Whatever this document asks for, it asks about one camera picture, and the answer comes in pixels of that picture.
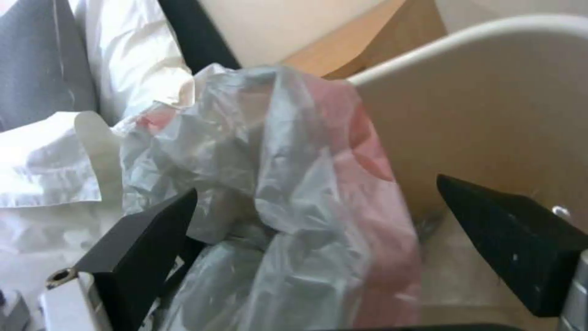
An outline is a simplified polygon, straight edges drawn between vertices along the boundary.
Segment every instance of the white plastic bag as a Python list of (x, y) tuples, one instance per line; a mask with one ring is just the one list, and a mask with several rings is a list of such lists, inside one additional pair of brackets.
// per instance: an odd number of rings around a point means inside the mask
[[(164, 326), (416, 322), (415, 231), (353, 87), (255, 68), (212, 76), (200, 96), (185, 111), (138, 118), (121, 147), (125, 212), (195, 186), (189, 235), (214, 244), (192, 266)], [(268, 227), (277, 233), (267, 236)], [(260, 237), (271, 241), (252, 246)]]
[(122, 215), (118, 139), (95, 112), (58, 112), (0, 134), (0, 286), (42, 327), (38, 296)]

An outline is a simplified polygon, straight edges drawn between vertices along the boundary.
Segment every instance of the grey fabric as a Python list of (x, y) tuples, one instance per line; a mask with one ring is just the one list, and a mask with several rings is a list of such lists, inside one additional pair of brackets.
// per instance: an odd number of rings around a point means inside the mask
[(19, 0), (0, 16), (0, 49), (0, 131), (56, 111), (98, 110), (67, 0)]

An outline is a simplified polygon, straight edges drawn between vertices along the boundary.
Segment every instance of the translucent plastic bag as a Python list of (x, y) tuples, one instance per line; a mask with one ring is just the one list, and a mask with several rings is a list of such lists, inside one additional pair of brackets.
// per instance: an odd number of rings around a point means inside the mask
[(194, 107), (139, 118), (121, 162), (125, 212), (196, 187), (188, 233), (213, 245), (164, 329), (417, 321), (416, 233), (347, 82), (283, 67), (214, 75)]

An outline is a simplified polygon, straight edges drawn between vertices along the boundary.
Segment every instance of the white cloth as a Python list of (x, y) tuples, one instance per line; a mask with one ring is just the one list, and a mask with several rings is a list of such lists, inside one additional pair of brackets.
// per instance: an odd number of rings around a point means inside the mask
[(109, 125), (154, 101), (194, 103), (194, 81), (157, 0), (70, 0)]

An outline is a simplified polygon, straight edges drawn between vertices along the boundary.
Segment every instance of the beige plastic surface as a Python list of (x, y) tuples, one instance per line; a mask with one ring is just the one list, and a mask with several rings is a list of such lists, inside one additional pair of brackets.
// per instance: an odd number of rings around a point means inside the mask
[[(446, 213), (444, 173), (563, 206), (588, 230), (588, 19), (527, 16), (451, 35), (350, 78), (413, 219)], [(426, 244), (425, 322), (529, 316), (453, 217)]]

